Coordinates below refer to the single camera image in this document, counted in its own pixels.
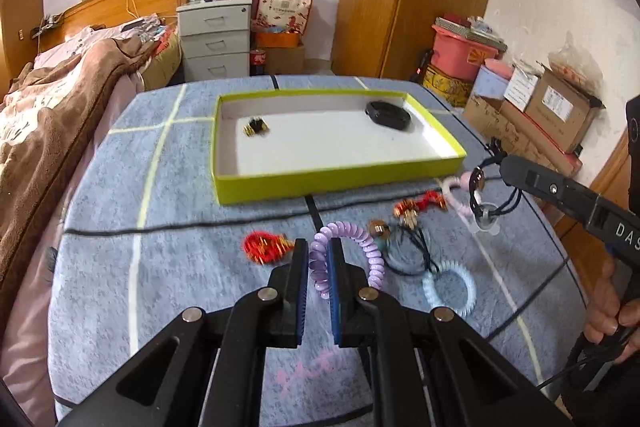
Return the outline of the person right hand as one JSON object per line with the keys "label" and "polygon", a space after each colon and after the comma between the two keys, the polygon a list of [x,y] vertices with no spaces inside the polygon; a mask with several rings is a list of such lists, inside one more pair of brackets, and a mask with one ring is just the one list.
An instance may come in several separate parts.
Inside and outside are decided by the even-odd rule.
{"label": "person right hand", "polygon": [[[622,303],[618,286],[627,275],[630,297],[624,297]],[[639,327],[639,275],[632,275],[626,265],[608,256],[588,303],[584,335],[598,345],[620,326]]]}

